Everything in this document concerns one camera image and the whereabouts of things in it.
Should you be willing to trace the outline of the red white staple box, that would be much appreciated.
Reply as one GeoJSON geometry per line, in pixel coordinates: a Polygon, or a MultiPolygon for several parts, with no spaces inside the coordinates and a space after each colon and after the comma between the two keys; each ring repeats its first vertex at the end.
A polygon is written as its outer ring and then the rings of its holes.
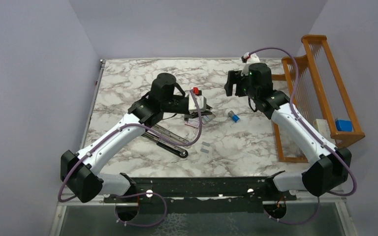
{"type": "Polygon", "coordinates": [[[193,127],[193,128],[199,128],[199,120],[198,119],[188,119],[185,121],[185,125],[193,127]]]}

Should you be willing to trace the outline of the staple tray with staples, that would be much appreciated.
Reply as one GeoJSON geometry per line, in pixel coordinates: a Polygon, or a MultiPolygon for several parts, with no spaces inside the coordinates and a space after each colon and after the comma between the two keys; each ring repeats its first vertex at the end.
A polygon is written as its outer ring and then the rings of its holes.
{"type": "Polygon", "coordinates": [[[215,118],[215,116],[213,116],[213,115],[203,116],[202,122],[203,122],[203,124],[207,124],[210,121],[212,121],[214,118],[215,118]]]}

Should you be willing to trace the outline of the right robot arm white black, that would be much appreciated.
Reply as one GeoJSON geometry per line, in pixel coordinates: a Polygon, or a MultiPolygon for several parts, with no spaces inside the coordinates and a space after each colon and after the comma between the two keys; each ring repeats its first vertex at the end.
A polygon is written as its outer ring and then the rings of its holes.
{"type": "Polygon", "coordinates": [[[351,178],[355,193],[357,183],[350,170],[351,152],[336,147],[324,138],[300,115],[289,97],[273,88],[271,69],[264,63],[253,63],[246,70],[231,70],[224,85],[227,96],[248,97],[255,111],[262,112],[274,124],[283,128],[306,157],[310,167],[303,172],[279,172],[266,181],[265,196],[276,200],[285,191],[308,191],[319,197],[332,193],[333,188],[351,178]]]}

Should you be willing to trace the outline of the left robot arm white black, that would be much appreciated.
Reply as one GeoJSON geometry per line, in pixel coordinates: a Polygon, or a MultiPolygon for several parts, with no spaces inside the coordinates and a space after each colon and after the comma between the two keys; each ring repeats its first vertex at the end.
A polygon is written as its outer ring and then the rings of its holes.
{"type": "Polygon", "coordinates": [[[61,156],[60,178],[62,186],[58,193],[60,203],[78,198],[87,203],[97,195],[117,195],[123,202],[134,198],[134,183],[121,173],[103,175],[101,170],[122,148],[147,131],[165,143],[188,147],[195,144],[202,133],[199,124],[197,136],[190,142],[177,142],[153,129],[162,121],[164,113],[192,115],[202,119],[210,106],[201,91],[190,89],[185,93],[170,73],[160,73],[153,80],[150,90],[134,102],[127,113],[108,132],[90,145],[76,151],[67,150],[61,156]]]}

